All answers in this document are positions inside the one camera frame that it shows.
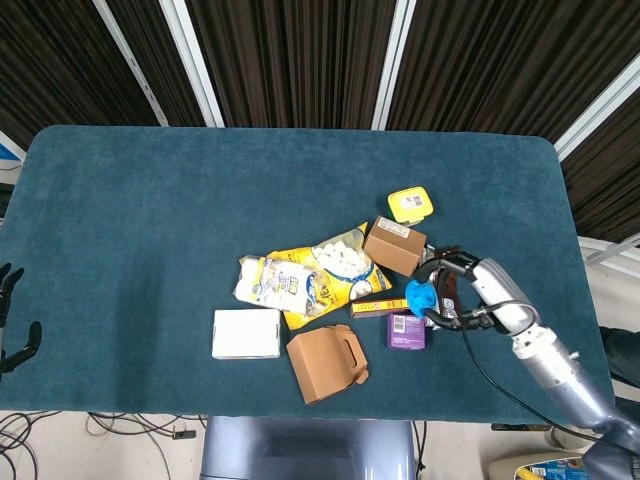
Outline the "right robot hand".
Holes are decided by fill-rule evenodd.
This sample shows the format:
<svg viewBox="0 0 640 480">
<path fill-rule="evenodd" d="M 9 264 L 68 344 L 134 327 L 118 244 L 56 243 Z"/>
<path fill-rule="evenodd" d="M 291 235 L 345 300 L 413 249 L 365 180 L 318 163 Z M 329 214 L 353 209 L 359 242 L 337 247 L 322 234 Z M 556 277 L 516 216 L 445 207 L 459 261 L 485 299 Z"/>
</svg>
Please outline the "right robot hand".
<svg viewBox="0 0 640 480">
<path fill-rule="evenodd" d="M 444 288 L 450 277 L 470 283 L 482 304 L 474 310 L 458 312 L 448 317 L 440 310 L 429 309 L 426 317 L 442 329 L 495 328 L 515 336 L 540 322 L 538 311 L 507 272 L 494 260 L 479 259 L 463 251 L 446 251 L 426 260 L 413 273 L 412 278 L 425 283 L 435 275 L 436 288 Z"/>
</svg>

